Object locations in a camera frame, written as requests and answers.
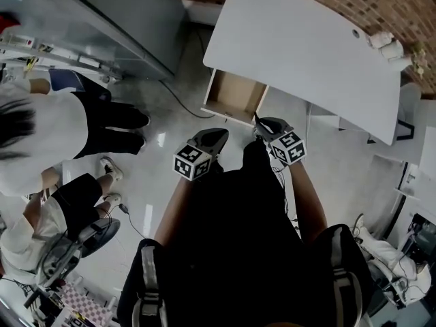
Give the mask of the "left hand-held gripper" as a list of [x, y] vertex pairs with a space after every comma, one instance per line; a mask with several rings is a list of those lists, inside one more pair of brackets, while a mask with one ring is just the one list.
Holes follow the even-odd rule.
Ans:
[[173, 154], [173, 171], [188, 181], [204, 176], [218, 159], [228, 138], [229, 131], [224, 128], [199, 131]]

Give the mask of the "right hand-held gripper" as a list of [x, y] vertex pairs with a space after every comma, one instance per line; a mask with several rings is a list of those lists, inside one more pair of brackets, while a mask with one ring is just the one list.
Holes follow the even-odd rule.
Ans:
[[290, 166], [306, 156], [305, 141], [283, 119], [257, 116], [255, 128], [272, 156], [283, 165]]

